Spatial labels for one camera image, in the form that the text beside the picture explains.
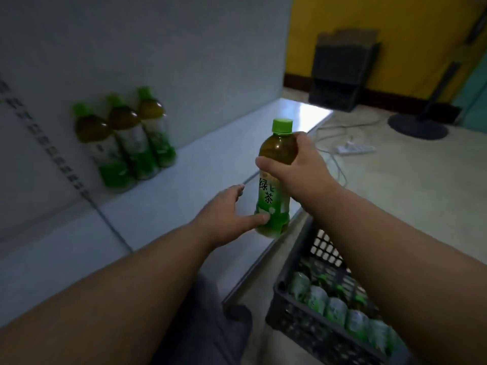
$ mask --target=right hand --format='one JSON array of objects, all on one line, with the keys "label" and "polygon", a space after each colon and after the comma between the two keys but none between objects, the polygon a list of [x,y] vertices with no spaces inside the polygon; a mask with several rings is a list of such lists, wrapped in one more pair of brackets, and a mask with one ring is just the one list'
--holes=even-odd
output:
[{"label": "right hand", "polygon": [[325,160],[316,150],[313,141],[302,132],[295,133],[298,142],[298,155],[291,165],[259,156],[255,164],[260,170],[279,179],[292,198],[312,212],[321,195],[341,187],[330,175]]}]

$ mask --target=power strip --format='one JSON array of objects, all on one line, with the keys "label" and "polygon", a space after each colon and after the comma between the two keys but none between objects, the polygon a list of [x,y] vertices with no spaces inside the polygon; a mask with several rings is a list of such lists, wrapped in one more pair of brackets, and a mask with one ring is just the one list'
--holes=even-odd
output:
[{"label": "power strip", "polygon": [[377,149],[374,146],[357,145],[350,141],[344,146],[337,146],[337,153],[342,156],[368,154],[375,151],[377,151]]}]

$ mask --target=tiled floor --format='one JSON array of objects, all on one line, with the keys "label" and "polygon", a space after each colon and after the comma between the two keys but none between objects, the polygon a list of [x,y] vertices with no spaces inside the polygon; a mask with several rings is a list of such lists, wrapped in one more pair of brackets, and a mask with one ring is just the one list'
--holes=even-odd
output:
[{"label": "tiled floor", "polygon": [[[307,94],[286,89],[283,97],[307,101]],[[335,113],[325,124],[374,123],[361,128],[323,129],[317,147],[333,148],[350,137],[368,143],[377,152],[336,157],[347,187],[377,206],[487,264],[487,136],[451,127],[444,140],[409,138],[387,126],[390,112],[360,106],[353,113]],[[336,165],[323,153],[332,174]],[[318,364],[287,337],[265,325],[272,286],[304,223],[295,223],[289,236],[246,284],[239,302],[254,316],[254,328],[243,364]]]}]

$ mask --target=green bottle cap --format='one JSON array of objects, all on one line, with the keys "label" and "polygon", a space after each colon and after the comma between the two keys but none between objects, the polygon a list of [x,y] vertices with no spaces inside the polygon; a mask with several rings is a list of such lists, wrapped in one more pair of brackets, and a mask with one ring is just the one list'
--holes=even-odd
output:
[{"label": "green bottle cap", "polygon": [[139,98],[141,100],[154,100],[154,96],[150,92],[150,88],[146,85],[143,87],[139,87],[137,93],[139,94]]},{"label": "green bottle cap", "polygon": [[75,115],[79,118],[82,118],[83,116],[90,116],[93,114],[93,111],[91,108],[85,104],[84,102],[78,102],[72,106],[72,109],[75,113]]},{"label": "green bottle cap", "polygon": [[116,93],[112,93],[107,96],[107,100],[112,105],[112,107],[124,107],[127,106],[125,101]]},{"label": "green bottle cap", "polygon": [[363,296],[356,295],[355,296],[355,300],[356,301],[359,301],[359,302],[362,302],[363,304],[367,304],[367,302],[365,301],[365,298]]},{"label": "green bottle cap", "polygon": [[272,133],[291,134],[293,133],[293,121],[291,119],[274,119],[272,122]]}]

